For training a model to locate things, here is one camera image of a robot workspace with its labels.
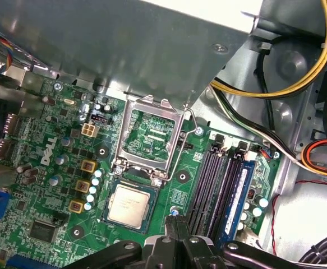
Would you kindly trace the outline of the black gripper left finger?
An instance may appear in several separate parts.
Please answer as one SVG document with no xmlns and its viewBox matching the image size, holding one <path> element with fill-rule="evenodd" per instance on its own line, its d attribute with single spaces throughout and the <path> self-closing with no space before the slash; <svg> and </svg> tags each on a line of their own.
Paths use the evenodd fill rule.
<svg viewBox="0 0 327 269">
<path fill-rule="evenodd" d="M 177 268 L 182 253 L 179 225 L 183 216 L 165 218 L 165 234 L 152 236 L 141 246 L 123 240 L 80 260 L 81 268 Z"/>
</svg>

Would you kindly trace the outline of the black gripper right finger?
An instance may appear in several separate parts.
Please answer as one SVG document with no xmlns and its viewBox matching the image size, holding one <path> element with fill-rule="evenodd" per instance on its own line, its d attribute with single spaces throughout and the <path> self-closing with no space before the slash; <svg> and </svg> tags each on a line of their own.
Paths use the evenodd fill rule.
<svg viewBox="0 0 327 269">
<path fill-rule="evenodd" d="M 239 241 L 223 244 L 221 250 L 209 245 L 204 238 L 190 233 L 184 216 L 177 216 L 177 234 L 191 268 L 300 268 Z"/>
</svg>

